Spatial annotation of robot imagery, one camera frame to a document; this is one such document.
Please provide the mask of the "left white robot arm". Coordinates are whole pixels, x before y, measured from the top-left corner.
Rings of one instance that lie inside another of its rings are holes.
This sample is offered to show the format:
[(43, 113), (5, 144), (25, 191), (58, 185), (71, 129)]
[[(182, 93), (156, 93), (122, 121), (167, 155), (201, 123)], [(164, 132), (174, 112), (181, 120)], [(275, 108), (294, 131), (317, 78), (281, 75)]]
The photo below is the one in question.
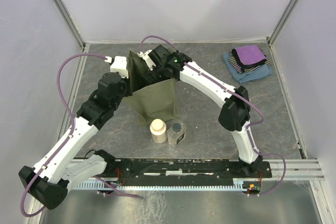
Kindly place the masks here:
[(105, 73), (98, 87), (82, 104), (57, 144), (33, 167), (23, 166), (18, 175), (25, 188), (44, 208), (58, 207), (77, 185), (95, 175), (112, 176), (116, 171), (115, 157), (104, 150), (68, 168), (83, 147), (110, 120), (122, 99), (131, 95), (130, 80), (118, 72)]

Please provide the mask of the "olive green canvas bag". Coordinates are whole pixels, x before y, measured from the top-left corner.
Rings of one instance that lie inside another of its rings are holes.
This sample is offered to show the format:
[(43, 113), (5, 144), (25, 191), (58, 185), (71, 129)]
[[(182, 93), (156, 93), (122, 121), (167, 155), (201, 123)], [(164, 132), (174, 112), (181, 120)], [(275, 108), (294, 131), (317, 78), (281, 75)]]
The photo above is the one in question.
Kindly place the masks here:
[(149, 125), (155, 119), (166, 122), (180, 118), (176, 81), (168, 79), (148, 85), (141, 76), (147, 69), (145, 62), (133, 51), (129, 51), (127, 62), (132, 95), (123, 98), (122, 103), (136, 113), (138, 125)]

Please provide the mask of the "clear bottle dark label front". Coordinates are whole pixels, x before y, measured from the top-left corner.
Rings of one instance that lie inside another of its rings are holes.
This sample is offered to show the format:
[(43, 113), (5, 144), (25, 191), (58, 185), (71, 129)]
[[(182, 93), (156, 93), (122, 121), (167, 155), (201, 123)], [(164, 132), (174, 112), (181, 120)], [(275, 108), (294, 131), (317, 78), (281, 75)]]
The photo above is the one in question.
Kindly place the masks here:
[(177, 145), (185, 139), (186, 134), (186, 126), (182, 122), (175, 122), (173, 125), (167, 130), (167, 140), (168, 144), (172, 148), (176, 148)]

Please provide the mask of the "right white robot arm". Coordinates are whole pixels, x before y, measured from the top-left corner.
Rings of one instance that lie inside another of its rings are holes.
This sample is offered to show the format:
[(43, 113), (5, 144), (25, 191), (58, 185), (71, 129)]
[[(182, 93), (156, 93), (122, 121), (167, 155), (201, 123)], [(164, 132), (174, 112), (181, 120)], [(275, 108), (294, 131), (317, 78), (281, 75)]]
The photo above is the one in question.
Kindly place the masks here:
[(147, 69), (142, 75), (149, 84), (175, 79), (188, 83), (211, 98), (221, 109), (220, 125), (230, 131), (238, 148), (238, 170), (246, 177), (259, 172), (263, 161), (251, 133), (251, 103), (243, 86), (235, 88), (203, 70), (189, 56), (180, 51), (169, 51), (162, 45), (153, 50), (138, 52)]

